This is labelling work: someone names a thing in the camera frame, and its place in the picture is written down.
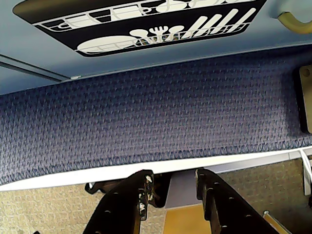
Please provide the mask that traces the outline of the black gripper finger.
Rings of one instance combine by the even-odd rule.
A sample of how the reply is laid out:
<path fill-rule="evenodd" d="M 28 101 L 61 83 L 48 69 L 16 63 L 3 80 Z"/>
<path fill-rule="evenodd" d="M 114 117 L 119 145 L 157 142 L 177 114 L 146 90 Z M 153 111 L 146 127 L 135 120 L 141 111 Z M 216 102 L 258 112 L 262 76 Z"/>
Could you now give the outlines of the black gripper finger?
<path fill-rule="evenodd" d="M 100 200 L 85 234 L 138 234 L 154 200 L 154 173 L 138 171 L 121 181 Z"/>
<path fill-rule="evenodd" d="M 207 169 L 196 170 L 196 196 L 213 234 L 275 234 L 271 226 L 234 188 Z"/>

